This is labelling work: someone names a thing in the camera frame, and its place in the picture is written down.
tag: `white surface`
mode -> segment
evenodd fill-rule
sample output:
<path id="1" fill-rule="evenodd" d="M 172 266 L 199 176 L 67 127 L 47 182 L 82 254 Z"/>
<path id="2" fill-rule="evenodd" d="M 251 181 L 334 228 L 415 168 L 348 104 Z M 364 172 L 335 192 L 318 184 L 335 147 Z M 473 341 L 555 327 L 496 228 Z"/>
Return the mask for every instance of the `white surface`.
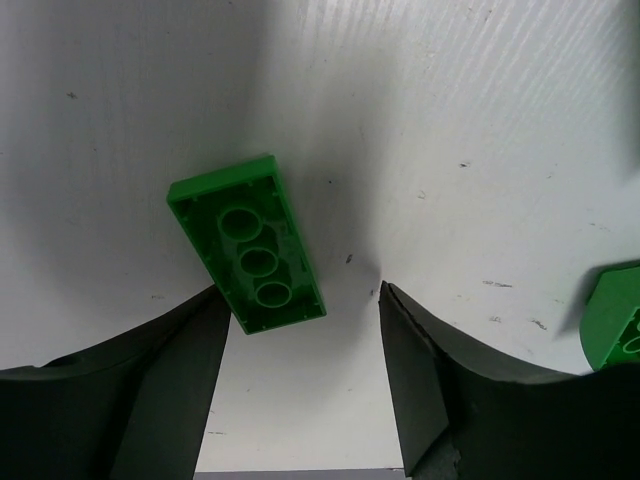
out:
<path id="1" fill-rule="evenodd" d="M 168 186 L 270 151 L 331 313 L 233 324 L 198 469 L 400 466 L 382 278 L 587 369 L 583 279 L 640 257 L 639 45 L 632 0 L 2 0 L 0 368 L 206 287 Z"/>

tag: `green toy block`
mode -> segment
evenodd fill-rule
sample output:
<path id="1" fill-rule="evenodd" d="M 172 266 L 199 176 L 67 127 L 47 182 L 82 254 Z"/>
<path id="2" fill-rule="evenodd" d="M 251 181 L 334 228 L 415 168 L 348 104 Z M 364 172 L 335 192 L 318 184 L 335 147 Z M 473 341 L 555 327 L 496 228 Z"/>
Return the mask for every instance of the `green toy block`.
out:
<path id="1" fill-rule="evenodd" d="M 594 370 L 640 361 L 640 267 L 600 275 L 580 321 L 580 341 Z"/>
<path id="2" fill-rule="evenodd" d="M 326 314 L 273 156 L 176 182 L 167 203 L 245 333 Z"/>

